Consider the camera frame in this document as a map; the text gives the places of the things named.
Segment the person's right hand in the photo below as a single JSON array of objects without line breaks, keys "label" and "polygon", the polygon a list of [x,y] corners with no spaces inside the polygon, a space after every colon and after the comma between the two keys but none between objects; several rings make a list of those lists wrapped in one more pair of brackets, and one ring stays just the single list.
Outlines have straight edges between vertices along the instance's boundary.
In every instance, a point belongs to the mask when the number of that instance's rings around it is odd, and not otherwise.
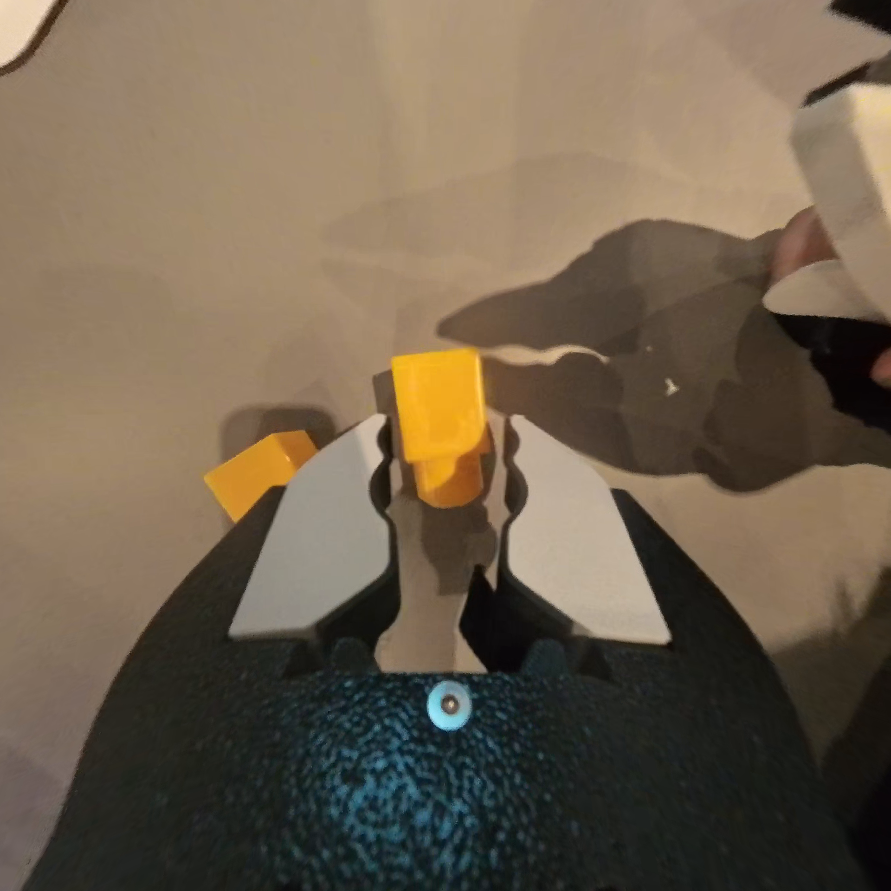
[{"label": "person's right hand", "polygon": [[771,264],[771,282],[775,284],[804,268],[837,257],[815,206],[792,217],[778,239]]}]

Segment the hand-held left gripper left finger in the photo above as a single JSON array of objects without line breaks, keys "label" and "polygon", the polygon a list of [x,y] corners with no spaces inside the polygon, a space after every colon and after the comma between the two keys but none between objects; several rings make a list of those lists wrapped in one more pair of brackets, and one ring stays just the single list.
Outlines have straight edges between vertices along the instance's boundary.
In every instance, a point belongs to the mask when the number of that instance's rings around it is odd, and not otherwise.
[{"label": "hand-held left gripper left finger", "polygon": [[233,616],[231,639],[322,634],[397,569],[386,515],[391,460],[388,417],[373,414],[296,472]]}]

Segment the yellow one-stud block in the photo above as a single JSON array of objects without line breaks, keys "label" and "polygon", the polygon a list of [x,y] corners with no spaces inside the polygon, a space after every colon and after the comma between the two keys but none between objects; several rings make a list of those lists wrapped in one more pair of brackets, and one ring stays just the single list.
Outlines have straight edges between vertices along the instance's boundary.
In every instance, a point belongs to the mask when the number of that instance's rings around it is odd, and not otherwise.
[{"label": "yellow one-stud block", "polygon": [[484,489],[491,450],[482,359],[469,348],[391,360],[400,439],[416,492],[437,509],[464,507]]},{"label": "yellow one-stud block", "polygon": [[318,448],[305,430],[272,433],[203,476],[231,522],[239,522],[276,486],[288,484]]}]

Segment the acrylic sign stand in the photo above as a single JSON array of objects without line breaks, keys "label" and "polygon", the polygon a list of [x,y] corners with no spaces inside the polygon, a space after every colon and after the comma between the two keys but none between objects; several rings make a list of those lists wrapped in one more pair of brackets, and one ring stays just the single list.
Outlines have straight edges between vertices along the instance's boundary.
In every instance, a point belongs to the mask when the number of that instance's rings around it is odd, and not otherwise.
[{"label": "acrylic sign stand", "polygon": [[1,1],[1,75],[34,54],[66,1]]}]

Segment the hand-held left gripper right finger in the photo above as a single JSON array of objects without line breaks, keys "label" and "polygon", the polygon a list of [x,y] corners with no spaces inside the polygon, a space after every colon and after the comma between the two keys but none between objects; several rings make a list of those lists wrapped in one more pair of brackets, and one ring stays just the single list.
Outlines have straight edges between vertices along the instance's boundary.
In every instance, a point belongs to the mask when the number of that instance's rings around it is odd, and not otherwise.
[{"label": "hand-held left gripper right finger", "polygon": [[506,431],[515,448],[505,568],[592,637],[668,644],[672,634],[617,502],[596,468],[522,415]]}]

